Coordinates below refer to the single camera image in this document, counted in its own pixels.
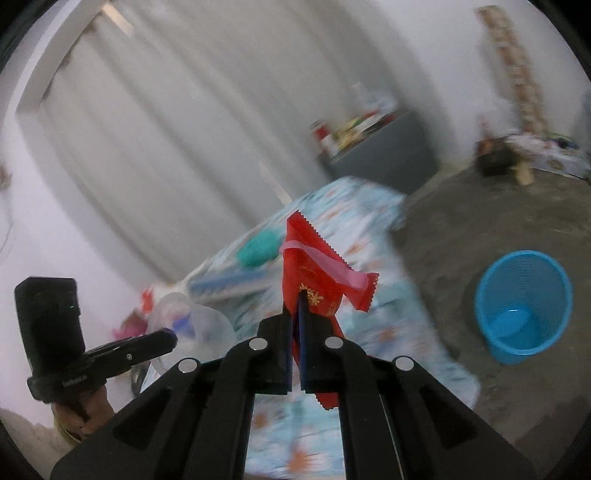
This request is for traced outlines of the person's left hand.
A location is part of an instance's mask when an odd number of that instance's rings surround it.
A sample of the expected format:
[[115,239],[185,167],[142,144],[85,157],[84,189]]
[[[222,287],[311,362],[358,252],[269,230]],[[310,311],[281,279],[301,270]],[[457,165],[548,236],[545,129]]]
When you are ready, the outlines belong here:
[[114,416],[105,385],[80,393],[71,404],[53,403],[51,409],[60,427],[80,440],[92,435]]

